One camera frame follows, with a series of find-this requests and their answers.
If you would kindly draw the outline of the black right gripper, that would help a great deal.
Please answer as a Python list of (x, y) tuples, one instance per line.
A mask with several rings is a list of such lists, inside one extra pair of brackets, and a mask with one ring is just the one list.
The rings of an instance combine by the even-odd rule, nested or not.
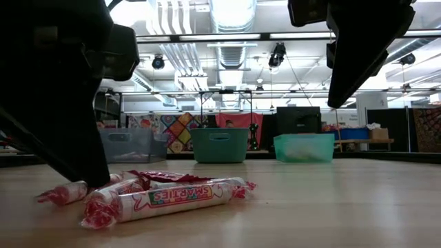
[[(329, 107), (341, 107), (369, 77), (377, 75), (389, 56), (386, 48), (409, 29), (415, 14), (411, 0), (328, 1), (327, 25), (336, 36), (326, 49), (327, 67), (332, 69)], [(348, 50), (361, 41), (372, 41), (375, 49), (368, 45), (361, 55), (352, 57)]]

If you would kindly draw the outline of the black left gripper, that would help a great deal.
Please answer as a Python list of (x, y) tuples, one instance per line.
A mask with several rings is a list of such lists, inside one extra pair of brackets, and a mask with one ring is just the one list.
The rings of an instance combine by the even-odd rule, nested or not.
[[(103, 53), (83, 43), (0, 40), (0, 130), (66, 179), (105, 185), (110, 173), (92, 107), (102, 78)], [(64, 98), (79, 101), (60, 106)]]

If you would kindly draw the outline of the Smarties candy roll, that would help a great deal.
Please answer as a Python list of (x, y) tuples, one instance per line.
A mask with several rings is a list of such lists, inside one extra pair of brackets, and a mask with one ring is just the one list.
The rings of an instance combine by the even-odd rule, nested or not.
[(202, 180), (195, 182), (172, 182), (172, 183), (160, 183), (158, 181), (151, 180), (150, 189), (164, 189), (164, 188), (178, 187), (184, 185), (200, 185), (200, 184), (210, 184), (210, 183), (228, 183), (235, 187), (247, 186), (247, 182), (244, 179), (240, 177), (233, 177), (233, 178), (215, 178), (211, 180)]
[(246, 182), (246, 187), (210, 183), (151, 189), (120, 195), (114, 205), (89, 203), (81, 226), (86, 229), (104, 229), (116, 223), (224, 205), (236, 199), (245, 200), (252, 196), (256, 188), (255, 183)]
[(80, 200), (95, 200), (103, 202), (103, 196), (89, 196), (89, 194), (91, 194), (94, 190), (96, 190), (96, 188), (89, 187), (84, 180), (80, 180), (59, 185), (53, 189), (43, 192), (42, 194), (39, 194), (35, 198), (38, 203), (51, 202), (59, 207), (69, 205), (70, 203), (75, 203)]
[(134, 177), (94, 190), (85, 198), (85, 204), (114, 205), (120, 195), (144, 192), (150, 188), (150, 179)]

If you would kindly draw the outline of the red Skittles candy packet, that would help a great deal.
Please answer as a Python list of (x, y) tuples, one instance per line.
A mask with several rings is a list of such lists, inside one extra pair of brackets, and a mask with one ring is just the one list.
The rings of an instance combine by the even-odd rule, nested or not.
[(126, 171), (126, 173), (141, 178), (144, 183), (148, 183), (150, 181), (160, 183), (195, 183), (212, 179), (210, 177), (199, 177), (191, 174), (179, 174), (176, 172), (129, 170)]

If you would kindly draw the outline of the blue storage bin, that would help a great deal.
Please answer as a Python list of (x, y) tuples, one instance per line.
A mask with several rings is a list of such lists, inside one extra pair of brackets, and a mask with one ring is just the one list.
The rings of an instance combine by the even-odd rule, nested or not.
[[(326, 134), (333, 134), (335, 140), (338, 140), (337, 130), (324, 131)], [(369, 130), (367, 128), (345, 128), (340, 130), (342, 140), (351, 139), (369, 139)]]

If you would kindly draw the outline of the black cabinet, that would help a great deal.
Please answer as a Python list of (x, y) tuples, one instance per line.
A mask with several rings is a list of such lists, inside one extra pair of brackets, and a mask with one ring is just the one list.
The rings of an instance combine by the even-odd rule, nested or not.
[(277, 107), (276, 121), (279, 134), (321, 133), (319, 107)]

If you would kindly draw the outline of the grey translucent plastic bin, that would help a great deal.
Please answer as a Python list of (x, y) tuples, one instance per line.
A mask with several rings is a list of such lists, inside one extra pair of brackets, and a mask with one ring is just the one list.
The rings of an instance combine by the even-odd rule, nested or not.
[(150, 128), (106, 128), (99, 132), (109, 164), (155, 163), (166, 159), (168, 134), (155, 134)]

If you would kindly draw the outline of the cardboard box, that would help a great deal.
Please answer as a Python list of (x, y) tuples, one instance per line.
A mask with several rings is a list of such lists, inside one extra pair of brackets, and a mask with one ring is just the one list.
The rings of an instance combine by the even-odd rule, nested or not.
[(376, 128), (369, 131), (369, 138), (373, 140), (389, 139), (389, 131), (387, 128)]

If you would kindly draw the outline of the wooden bench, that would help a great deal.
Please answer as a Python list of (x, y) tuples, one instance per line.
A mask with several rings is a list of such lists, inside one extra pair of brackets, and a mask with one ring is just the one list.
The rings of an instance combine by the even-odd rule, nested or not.
[(354, 144), (356, 151), (360, 151), (360, 144), (387, 144), (387, 150), (391, 150), (391, 144), (394, 143), (394, 139), (351, 139), (351, 140), (337, 140), (334, 142), (335, 146), (340, 147), (340, 151), (343, 149), (344, 144)]

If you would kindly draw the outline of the black room divider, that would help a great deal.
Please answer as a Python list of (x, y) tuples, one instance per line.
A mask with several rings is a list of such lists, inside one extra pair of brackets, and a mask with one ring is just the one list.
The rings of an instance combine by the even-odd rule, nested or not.
[(381, 128), (388, 129), (389, 138), (394, 140), (390, 144), (390, 152), (418, 151), (412, 108), (367, 110), (367, 120), (368, 123), (378, 123)]

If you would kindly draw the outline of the mint green plastic bin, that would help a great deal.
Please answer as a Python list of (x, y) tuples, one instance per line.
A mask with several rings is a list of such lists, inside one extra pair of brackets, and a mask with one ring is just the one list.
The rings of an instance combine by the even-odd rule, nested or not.
[(276, 159), (285, 163), (330, 163), (333, 134), (282, 134), (274, 137)]

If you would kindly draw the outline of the dark patterned hanging cloth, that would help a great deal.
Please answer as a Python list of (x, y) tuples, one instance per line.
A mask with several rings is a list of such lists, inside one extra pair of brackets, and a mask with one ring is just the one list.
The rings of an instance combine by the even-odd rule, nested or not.
[(441, 107), (414, 109), (418, 151), (441, 153)]

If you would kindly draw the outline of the black background device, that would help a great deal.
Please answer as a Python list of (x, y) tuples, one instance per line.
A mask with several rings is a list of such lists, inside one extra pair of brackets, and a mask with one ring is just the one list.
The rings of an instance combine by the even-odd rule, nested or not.
[(258, 125), (255, 123), (251, 123), (249, 126), (250, 138), (249, 138), (249, 148), (250, 150), (258, 149), (258, 140), (257, 140), (257, 131)]

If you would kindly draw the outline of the red hanging cloth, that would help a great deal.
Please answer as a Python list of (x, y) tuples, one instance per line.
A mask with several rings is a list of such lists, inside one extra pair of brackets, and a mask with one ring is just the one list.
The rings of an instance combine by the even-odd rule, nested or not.
[(251, 123), (258, 125), (257, 139), (260, 140), (263, 124), (263, 115), (257, 113), (248, 114), (224, 114), (220, 113), (215, 116), (218, 127), (225, 127), (225, 121), (231, 120), (234, 127), (248, 128)]

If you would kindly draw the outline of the colourful patchwork quilt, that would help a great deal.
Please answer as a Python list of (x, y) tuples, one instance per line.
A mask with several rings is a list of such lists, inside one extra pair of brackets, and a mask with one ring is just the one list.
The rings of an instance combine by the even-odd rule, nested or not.
[(127, 115), (127, 126), (129, 128), (151, 129), (156, 136), (167, 134), (167, 152), (169, 154), (192, 151), (190, 130), (207, 123), (207, 115), (192, 115), (189, 112), (181, 115)]

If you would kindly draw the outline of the dark teal plastic bin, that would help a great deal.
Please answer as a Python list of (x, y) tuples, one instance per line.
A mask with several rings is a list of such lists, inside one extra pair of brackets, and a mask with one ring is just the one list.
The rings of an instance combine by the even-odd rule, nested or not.
[(246, 128), (195, 128), (190, 130), (198, 163), (241, 163), (248, 147)]

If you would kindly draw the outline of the white ceiling pipe bundle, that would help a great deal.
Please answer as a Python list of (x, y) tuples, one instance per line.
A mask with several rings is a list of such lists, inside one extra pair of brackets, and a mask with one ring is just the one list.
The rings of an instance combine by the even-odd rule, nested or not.
[[(151, 35), (191, 34), (189, 0), (147, 0), (150, 20), (146, 21)], [(175, 84), (189, 91), (207, 90), (207, 74), (203, 70), (194, 43), (166, 43), (159, 48), (175, 69)]]

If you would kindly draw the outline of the black aluminium table frame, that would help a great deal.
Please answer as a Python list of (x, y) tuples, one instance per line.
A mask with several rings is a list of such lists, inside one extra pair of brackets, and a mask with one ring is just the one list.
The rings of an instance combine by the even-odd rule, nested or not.
[[(275, 153), (247, 153), (247, 160), (275, 159)], [(429, 163), (441, 165), (441, 153), (406, 153), (406, 152), (336, 152), (334, 159), (371, 159), (381, 161), (404, 161), (412, 163)], [(168, 154), (168, 160), (193, 160), (193, 153)], [(0, 154), (0, 167), (19, 167), (27, 165), (41, 165), (45, 161), (33, 154)]]

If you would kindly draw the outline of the black metal scaffold frame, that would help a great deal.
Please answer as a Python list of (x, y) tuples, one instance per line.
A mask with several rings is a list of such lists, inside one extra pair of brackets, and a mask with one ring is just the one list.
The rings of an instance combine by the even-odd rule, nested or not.
[(105, 127), (129, 128), (127, 115), (170, 114), (207, 115), (208, 123), (200, 127), (218, 127), (215, 116), (224, 114), (256, 113), (250, 91), (216, 90), (204, 94), (151, 94), (149, 92), (115, 92), (109, 88), (98, 93), (95, 102), (97, 121)]

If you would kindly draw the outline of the silver ventilation duct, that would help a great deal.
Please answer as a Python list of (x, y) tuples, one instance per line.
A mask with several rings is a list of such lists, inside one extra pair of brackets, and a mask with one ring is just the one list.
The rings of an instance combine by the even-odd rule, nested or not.
[[(251, 32), (257, 0), (209, 0), (212, 31), (215, 34)], [(224, 90), (239, 90), (245, 72), (249, 45), (244, 41), (214, 44), (218, 60), (218, 82)]]

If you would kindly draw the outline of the black overhead frame beam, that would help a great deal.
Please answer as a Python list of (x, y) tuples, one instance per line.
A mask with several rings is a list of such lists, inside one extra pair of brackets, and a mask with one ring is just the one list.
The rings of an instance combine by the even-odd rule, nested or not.
[[(374, 39), (380, 37), (373, 32), (361, 32), (356, 39)], [(392, 39), (425, 39), (441, 38), (441, 29), (408, 30), (401, 35), (391, 36)], [(330, 40), (337, 36), (327, 32), (261, 32), (261, 33), (229, 33), (229, 34), (166, 34), (153, 36), (136, 36), (138, 44), (150, 43), (209, 43), (209, 42), (242, 42), (242, 41), (303, 41)]]

